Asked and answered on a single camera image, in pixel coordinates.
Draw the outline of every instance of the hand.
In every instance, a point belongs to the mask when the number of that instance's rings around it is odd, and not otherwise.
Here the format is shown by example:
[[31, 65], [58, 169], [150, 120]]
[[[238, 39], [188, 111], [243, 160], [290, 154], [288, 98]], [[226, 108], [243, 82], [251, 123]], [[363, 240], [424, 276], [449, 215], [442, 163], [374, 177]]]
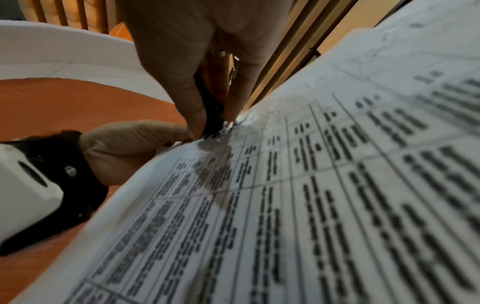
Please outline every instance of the hand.
[[[167, 91], [188, 123], [202, 136], [207, 115], [193, 79], [199, 70], [212, 94], [234, 121], [262, 68], [278, 45], [293, 0], [118, 0], [145, 70]], [[228, 88], [229, 57], [239, 58]]]
[[189, 140], [184, 125], [138, 120], [100, 126], [82, 134], [79, 145], [99, 182], [113, 186], [125, 183], [157, 148]]

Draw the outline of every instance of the orange table surface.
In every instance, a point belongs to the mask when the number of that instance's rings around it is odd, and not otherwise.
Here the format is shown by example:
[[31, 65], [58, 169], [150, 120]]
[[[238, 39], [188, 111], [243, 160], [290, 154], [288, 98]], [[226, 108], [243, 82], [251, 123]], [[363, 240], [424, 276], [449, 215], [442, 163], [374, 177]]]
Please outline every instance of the orange table surface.
[[[173, 104], [115, 87], [51, 78], [0, 81], [0, 141], [66, 129], [86, 132], [105, 123], [136, 119], [185, 123]], [[111, 187], [109, 196], [116, 189]], [[0, 304], [38, 278], [82, 227], [0, 257]]]

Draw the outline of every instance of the black object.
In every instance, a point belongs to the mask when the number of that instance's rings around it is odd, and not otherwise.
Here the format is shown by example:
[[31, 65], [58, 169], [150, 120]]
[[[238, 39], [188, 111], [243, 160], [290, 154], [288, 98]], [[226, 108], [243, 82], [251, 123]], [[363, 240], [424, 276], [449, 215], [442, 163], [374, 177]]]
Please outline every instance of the black object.
[[[77, 131], [63, 131], [48, 137], [31, 137], [25, 140], [3, 142], [20, 150], [28, 163], [19, 163], [27, 176], [47, 186], [46, 182], [32, 170], [40, 171], [48, 180], [57, 184], [63, 198], [57, 210], [0, 245], [0, 255], [23, 249], [40, 240], [87, 221], [105, 200], [109, 188], [94, 176], [79, 147]], [[75, 170], [72, 174], [67, 168]]]
[[209, 136], [224, 127], [224, 106], [210, 93], [199, 73], [195, 73], [193, 78], [206, 111], [206, 125], [203, 135]]

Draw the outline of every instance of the paper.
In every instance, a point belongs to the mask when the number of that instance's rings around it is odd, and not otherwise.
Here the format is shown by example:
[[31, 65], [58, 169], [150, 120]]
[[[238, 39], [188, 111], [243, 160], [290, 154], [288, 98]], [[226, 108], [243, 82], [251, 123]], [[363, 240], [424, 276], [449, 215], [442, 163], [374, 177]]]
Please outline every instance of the paper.
[[350, 35], [147, 164], [15, 303], [480, 302], [479, 14]]

